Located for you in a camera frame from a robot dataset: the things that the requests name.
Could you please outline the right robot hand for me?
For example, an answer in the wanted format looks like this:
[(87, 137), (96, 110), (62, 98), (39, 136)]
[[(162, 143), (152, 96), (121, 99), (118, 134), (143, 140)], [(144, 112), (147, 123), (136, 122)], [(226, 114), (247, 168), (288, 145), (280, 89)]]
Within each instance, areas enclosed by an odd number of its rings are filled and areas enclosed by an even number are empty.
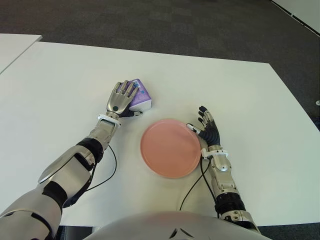
[(204, 140), (208, 148), (221, 148), (220, 133), (212, 114), (203, 105), (198, 109), (198, 121), (203, 125), (203, 129), (200, 129), (191, 123), (186, 124), (187, 128)]

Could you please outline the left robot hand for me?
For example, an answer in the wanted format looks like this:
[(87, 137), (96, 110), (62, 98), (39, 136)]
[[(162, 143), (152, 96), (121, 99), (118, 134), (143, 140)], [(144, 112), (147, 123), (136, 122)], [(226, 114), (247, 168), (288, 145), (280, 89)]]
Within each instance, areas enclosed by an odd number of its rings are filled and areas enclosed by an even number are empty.
[(116, 120), (142, 115), (142, 111), (130, 110), (130, 104), (138, 90), (132, 81), (117, 82), (107, 101), (106, 115)]

